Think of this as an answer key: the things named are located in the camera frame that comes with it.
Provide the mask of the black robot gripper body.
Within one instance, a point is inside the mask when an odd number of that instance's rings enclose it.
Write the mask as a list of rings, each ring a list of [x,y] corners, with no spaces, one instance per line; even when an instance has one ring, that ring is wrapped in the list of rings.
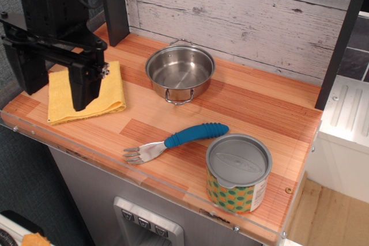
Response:
[[[89,10],[102,0],[21,0],[23,13],[5,13],[4,43],[30,46],[46,62],[69,69],[73,62],[101,67],[102,78],[110,70],[104,61],[107,45],[87,27]]]

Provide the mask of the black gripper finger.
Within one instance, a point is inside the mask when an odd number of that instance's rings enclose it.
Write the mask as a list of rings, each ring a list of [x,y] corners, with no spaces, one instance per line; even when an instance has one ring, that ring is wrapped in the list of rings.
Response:
[[[32,95],[48,84],[46,63],[32,47],[14,43],[3,45],[13,73],[25,92]]]
[[[69,81],[75,111],[82,111],[98,98],[101,85],[101,67],[92,63],[73,62],[69,67]]]

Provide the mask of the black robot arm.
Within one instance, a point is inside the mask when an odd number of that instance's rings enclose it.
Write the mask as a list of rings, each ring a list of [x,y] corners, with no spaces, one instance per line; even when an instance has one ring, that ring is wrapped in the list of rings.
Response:
[[[48,83],[46,62],[68,68],[71,97],[76,111],[98,98],[108,75],[104,60],[107,43],[87,23],[88,0],[21,0],[23,13],[1,12],[3,46],[19,85],[33,94]]]

